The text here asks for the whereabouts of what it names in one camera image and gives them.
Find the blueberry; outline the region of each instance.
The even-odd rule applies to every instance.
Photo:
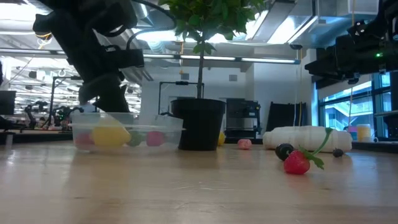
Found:
[[[343,154],[344,154],[344,151],[341,150],[341,149],[333,150],[333,156],[336,157],[336,158],[339,158],[339,157],[343,156]]]
[[[283,143],[276,147],[275,154],[280,160],[285,161],[293,151],[294,147],[291,144]]]

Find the computer screen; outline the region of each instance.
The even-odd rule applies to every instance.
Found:
[[[0,91],[0,115],[14,115],[16,91]]]

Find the desk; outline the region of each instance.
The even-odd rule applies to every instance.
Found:
[[[2,224],[398,223],[398,156],[321,154],[287,175],[273,151],[140,148],[76,153],[70,142],[0,152]]]

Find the red strawberry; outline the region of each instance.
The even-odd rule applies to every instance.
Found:
[[[296,150],[290,153],[284,162],[285,172],[288,174],[305,174],[310,169],[310,161],[304,153]]]

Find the plastic bin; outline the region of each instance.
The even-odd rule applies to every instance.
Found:
[[[128,152],[138,147],[176,149],[183,120],[156,115],[140,121],[132,113],[76,113],[73,142],[81,151]]]

